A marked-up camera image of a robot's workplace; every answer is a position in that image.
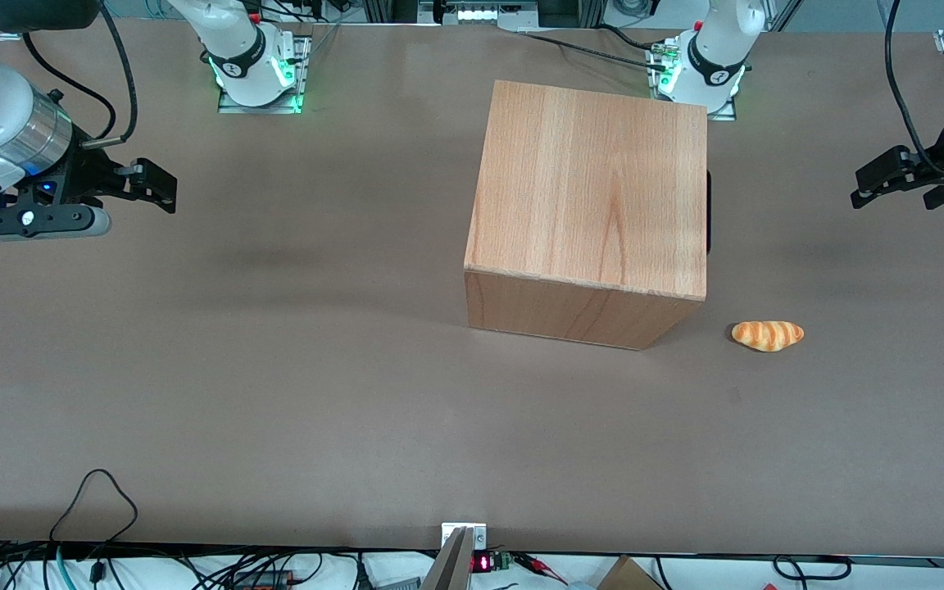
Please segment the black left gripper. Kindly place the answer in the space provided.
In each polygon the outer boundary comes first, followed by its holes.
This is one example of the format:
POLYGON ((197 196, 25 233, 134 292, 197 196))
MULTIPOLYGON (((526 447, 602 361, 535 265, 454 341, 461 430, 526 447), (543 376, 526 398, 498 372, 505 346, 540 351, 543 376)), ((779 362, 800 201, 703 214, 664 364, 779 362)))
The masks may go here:
POLYGON ((930 164, 910 147, 896 145, 862 165, 855 172, 851 206, 860 210, 883 195, 917 189, 926 189, 922 199, 928 211, 944 206, 944 144, 936 143, 924 154, 930 164))

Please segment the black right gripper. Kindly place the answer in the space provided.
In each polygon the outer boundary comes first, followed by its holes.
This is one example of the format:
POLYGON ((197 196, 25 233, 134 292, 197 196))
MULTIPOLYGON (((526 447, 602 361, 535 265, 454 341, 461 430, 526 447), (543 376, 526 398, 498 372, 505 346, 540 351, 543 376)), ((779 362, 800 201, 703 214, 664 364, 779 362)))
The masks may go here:
POLYGON ((177 179, 149 158, 134 158, 127 166, 104 150, 72 150, 53 166, 23 179, 16 186, 19 204, 84 204, 102 206, 103 197, 147 202, 165 213, 176 213, 177 179), (136 189, 128 182, 136 175, 136 189))

